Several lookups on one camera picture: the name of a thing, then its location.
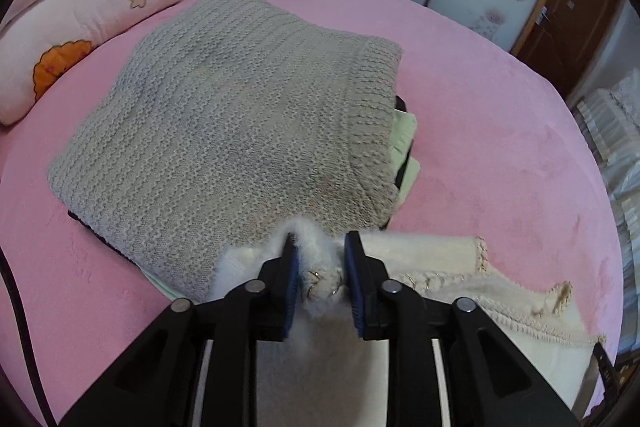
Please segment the pink bed cover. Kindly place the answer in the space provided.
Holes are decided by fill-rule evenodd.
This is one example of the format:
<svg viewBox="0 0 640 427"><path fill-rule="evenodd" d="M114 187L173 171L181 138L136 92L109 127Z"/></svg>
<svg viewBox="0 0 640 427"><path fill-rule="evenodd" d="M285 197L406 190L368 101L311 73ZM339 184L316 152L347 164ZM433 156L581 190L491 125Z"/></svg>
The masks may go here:
<svg viewBox="0 0 640 427"><path fill-rule="evenodd" d="M402 47L397 91L418 121L413 154L421 170L392 229L480 236L490 263L535 291L570 282L588 331L603 335L615 355L623 315L616 225L597 164L551 84L408 0L268 1L311 23ZM167 301L67 216L46 171L136 43L176 14L163 10L99 46L1 135L1 246L56 416Z"/></svg>

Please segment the grey knitted folded sweater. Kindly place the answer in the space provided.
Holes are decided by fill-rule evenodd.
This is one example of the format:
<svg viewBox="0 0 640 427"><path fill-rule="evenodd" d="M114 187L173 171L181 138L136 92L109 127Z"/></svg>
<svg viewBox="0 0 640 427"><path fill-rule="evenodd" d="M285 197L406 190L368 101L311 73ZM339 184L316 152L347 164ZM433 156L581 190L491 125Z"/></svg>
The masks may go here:
<svg viewBox="0 0 640 427"><path fill-rule="evenodd" d="M134 47L48 183L115 251L201 301L226 249L285 221L331 234L390 221L401 55L267 0L201 0Z"/></svg>

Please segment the grey ruffled fabric cover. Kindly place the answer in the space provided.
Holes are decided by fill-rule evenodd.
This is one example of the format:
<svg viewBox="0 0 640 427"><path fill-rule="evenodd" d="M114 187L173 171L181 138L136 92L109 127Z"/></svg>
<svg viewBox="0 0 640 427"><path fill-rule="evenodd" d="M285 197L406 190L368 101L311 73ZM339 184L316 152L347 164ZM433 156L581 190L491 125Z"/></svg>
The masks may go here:
<svg viewBox="0 0 640 427"><path fill-rule="evenodd" d="M572 109L608 193L623 265L618 354L639 352L639 71L599 88Z"/></svg>

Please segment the white fluffy sweater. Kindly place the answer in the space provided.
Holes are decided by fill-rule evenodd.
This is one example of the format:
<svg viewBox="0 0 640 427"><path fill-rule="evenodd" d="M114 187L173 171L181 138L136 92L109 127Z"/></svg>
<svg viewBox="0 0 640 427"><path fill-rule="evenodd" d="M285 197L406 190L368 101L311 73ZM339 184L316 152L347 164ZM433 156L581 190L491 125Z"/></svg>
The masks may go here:
<svg viewBox="0 0 640 427"><path fill-rule="evenodd" d="M382 426L386 421L386 343L359 339L350 309L344 236L310 219L288 220L260 241L233 246L216 262L208 300L257 277L280 256L286 236L299 252L299 290L290 337L257 348L261 426ZM596 387L592 348L573 297L557 283L531 291L494 268L484 239L363 230L366 255L423 297L475 300L576 414Z"/></svg>

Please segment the brown wooden door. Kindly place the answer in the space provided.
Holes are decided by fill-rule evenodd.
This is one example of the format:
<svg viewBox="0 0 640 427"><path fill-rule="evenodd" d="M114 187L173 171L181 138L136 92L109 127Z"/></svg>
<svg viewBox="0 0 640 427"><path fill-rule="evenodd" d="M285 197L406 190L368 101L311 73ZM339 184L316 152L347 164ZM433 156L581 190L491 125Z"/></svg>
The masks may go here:
<svg viewBox="0 0 640 427"><path fill-rule="evenodd" d="M578 86L622 0L537 0L511 54L562 98Z"/></svg>

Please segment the light green folded garment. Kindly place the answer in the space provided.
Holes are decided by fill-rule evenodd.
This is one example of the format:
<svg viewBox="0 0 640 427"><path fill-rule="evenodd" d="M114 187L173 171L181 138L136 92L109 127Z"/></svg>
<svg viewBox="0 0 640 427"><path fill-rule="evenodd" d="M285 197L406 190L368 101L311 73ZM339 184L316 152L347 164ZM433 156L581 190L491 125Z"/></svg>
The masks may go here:
<svg viewBox="0 0 640 427"><path fill-rule="evenodd" d="M420 162L412 156L414 136L418 129L416 116L396 109L390 132L390 165L397 187L397 205L402 205L418 179Z"/></svg>

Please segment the pink folded quilt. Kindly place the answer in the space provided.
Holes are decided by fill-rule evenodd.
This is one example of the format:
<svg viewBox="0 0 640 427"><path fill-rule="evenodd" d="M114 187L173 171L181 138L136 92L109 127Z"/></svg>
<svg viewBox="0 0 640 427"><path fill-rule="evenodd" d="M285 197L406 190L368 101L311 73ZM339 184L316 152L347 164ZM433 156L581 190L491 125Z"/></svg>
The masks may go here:
<svg viewBox="0 0 640 427"><path fill-rule="evenodd" d="M1 124L22 119L95 48L179 0L40 0L1 31Z"/></svg>

